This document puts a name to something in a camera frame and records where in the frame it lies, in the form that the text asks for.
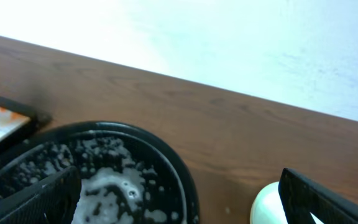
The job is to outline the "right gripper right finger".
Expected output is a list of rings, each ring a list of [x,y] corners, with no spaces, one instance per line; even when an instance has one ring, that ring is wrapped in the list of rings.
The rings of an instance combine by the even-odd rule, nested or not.
[[[357,204],[293,169],[283,169],[278,193],[288,223],[358,223]]]

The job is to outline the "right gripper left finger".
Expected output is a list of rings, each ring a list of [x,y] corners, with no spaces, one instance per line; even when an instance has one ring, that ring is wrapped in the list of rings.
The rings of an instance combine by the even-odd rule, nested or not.
[[[0,224],[70,224],[80,192],[77,168],[67,167],[0,200]]]

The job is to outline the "light blue plate front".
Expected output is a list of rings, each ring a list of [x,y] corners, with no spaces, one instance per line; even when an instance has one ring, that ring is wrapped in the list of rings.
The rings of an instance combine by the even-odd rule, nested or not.
[[[278,185],[279,182],[273,182],[258,193],[250,211],[250,223],[287,223]]]

